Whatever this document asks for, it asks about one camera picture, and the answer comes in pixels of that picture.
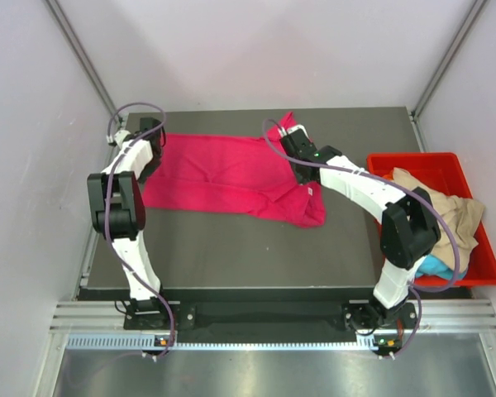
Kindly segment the pink t shirt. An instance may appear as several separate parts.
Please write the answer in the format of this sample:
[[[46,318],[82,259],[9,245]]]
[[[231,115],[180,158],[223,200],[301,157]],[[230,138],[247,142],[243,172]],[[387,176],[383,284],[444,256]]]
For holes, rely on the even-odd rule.
[[[322,189],[297,182],[279,138],[277,127],[262,137],[170,133],[160,167],[145,182],[144,204],[320,227]]]

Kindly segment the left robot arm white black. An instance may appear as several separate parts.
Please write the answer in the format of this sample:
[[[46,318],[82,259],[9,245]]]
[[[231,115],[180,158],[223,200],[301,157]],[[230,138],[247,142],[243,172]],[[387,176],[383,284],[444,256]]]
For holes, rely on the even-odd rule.
[[[140,119],[136,132],[121,129],[107,139],[118,149],[112,162],[87,178],[95,232],[103,236],[122,263],[129,296],[120,300],[126,330],[167,329],[171,309],[145,247],[145,204],[141,186],[161,162],[165,129],[154,117]]]

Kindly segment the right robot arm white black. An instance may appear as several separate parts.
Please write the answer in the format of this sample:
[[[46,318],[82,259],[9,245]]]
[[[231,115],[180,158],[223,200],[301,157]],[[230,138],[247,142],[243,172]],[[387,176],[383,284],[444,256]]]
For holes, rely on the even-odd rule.
[[[304,126],[278,129],[279,143],[299,184],[315,182],[362,207],[380,225],[384,264],[364,314],[350,314],[357,329],[386,328],[394,323],[408,298],[417,268],[441,238],[426,190],[389,184],[355,165],[331,146],[316,148]]]

